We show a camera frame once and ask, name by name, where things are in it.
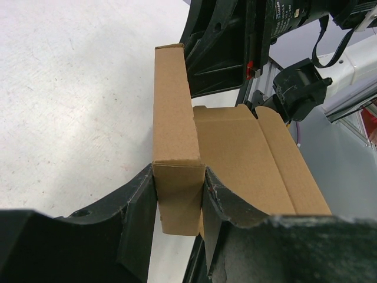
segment white tabletop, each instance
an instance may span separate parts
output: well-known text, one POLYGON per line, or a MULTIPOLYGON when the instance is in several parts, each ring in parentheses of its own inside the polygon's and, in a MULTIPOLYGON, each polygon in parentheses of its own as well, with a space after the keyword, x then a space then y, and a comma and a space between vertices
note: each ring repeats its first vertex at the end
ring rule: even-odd
MULTIPOLYGON (((154 47, 179 41, 189 6, 5 0, 1 7, 0 208, 68 216, 151 162, 154 47)), ((214 104, 234 101, 233 93, 214 104)), ((162 234, 157 214, 148 281, 181 282, 193 241, 162 234)))

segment black strap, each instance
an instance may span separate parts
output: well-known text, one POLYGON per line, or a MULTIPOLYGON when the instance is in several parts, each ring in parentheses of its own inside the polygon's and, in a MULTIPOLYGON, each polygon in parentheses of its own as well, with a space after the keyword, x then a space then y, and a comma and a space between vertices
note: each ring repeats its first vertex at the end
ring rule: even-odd
POLYGON ((334 56, 330 60, 330 62, 328 62, 326 65, 322 65, 319 62, 319 59, 317 57, 317 46, 318 46, 319 41, 321 41, 323 35, 325 34, 325 32, 328 28, 329 20, 330 19, 329 19, 328 15, 319 19, 320 33, 319 33, 317 43, 316 43, 316 45, 314 45, 313 54, 312 54, 312 62, 314 64, 314 66, 317 67, 318 69, 328 68, 328 67, 333 66, 335 63, 337 63, 337 61, 342 56, 344 50, 346 49, 346 47, 349 43, 349 40, 351 39, 351 37, 352 37, 352 35, 353 35, 353 33, 355 32, 355 29, 356 29, 356 28, 353 28, 343 37, 342 41, 340 42, 337 50, 334 53, 334 56))

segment purple cable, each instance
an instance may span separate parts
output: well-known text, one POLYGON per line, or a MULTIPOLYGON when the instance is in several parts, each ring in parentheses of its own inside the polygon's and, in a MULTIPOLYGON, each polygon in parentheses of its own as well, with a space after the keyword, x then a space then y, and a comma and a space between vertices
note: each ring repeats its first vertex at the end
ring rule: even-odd
POLYGON ((300 148, 301 146, 301 129, 300 129, 300 123, 296 121, 296 129, 297 129, 297 140, 296 144, 297 147, 300 148))

